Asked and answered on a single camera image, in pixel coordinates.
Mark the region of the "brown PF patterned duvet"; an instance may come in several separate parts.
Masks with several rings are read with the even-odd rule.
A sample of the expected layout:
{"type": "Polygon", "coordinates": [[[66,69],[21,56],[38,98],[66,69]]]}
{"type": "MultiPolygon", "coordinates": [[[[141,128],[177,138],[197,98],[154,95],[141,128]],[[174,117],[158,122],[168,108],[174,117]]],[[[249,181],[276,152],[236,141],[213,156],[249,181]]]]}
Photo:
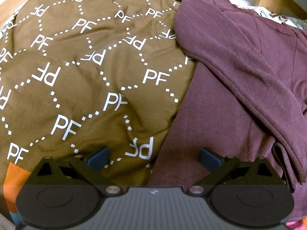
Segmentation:
{"type": "Polygon", "coordinates": [[[182,0],[28,0],[1,30],[1,214],[44,156],[101,146],[102,174],[145,185],[195,64],[176,42],[182,0]]]}

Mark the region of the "maroon long sleeve shirt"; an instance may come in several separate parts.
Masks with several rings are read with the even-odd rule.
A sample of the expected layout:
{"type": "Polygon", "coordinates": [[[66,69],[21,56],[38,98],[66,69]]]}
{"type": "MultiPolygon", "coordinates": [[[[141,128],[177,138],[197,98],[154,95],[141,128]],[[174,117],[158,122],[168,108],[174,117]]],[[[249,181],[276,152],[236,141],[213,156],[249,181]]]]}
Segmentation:
{"type": "Polygon", "coordinates": [[[203,147],[242,161],[265,157],[306,217],[306,31],[227,0],[183,0],[176,40],[197,62],[148,185],[189,187],[207,170],[203,147]]]}

